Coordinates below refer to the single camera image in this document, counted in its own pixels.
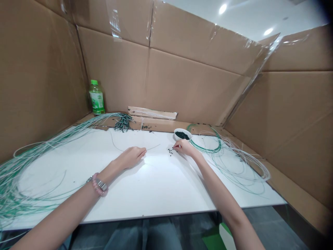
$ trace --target cardboard strip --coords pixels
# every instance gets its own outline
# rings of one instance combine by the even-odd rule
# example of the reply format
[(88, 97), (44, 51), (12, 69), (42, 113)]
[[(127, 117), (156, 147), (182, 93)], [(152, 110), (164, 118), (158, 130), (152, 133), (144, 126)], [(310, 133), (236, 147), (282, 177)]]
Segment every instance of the cardboard strip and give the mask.
[(165, 111), (138, 108), (132, 106), (128, 106), (128, 113), (130, 115), (153, 117), (153, 118), (167, 119), (167, 120), (176, 120), (178, 115), (177, 112), (165, 112)]

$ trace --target person's right hand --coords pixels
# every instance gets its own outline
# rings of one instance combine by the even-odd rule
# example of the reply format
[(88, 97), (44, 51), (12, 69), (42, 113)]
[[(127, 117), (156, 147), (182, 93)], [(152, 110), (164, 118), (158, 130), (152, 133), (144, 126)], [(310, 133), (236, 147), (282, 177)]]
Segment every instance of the person's right hand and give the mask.
[(179, 140), (173, 146), (173, 149), (179, 153), (184, 153), (190, 157), (200, 155), (200, 152), (196, 150), (186, 139)]

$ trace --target cardboard wall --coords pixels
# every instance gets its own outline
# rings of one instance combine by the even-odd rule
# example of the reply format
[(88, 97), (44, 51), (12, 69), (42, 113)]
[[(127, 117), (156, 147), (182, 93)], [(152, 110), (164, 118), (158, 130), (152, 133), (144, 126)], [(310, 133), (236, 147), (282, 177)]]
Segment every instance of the cardboard wall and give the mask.
[(75, 26), (34, 0), (1, 2), (0, 162), (89, 112)]
[(329, 39), (328, 26), (284, 37), (225, 128), (332, 209)]
[(136, 106), (220, 125), (268, 53), (157, 0), (74, 0), (73, 15), (88, 76), (104, 87), (108, 112)]

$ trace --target plastic bottle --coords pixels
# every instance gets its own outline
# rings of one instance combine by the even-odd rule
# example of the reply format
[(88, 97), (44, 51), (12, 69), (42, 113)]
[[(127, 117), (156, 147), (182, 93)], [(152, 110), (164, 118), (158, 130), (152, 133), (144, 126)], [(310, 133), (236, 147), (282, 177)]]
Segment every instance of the plastic bottle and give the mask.
[(89, 93), (94, 115), (105, 114), (102, 87), (98, 86), (96, 80), (91, 80)]

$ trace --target bowl of black beads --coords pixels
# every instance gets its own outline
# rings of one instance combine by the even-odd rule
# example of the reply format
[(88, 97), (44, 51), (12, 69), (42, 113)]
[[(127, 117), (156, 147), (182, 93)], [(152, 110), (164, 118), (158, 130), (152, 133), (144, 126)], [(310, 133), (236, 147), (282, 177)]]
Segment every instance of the bowl of black beads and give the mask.
[(176, 128), (174, 130), (174, 137), (175, 137), (176, 141), (179, 141), (182, 139), (191, 140), (192, 134), (185, 129)]

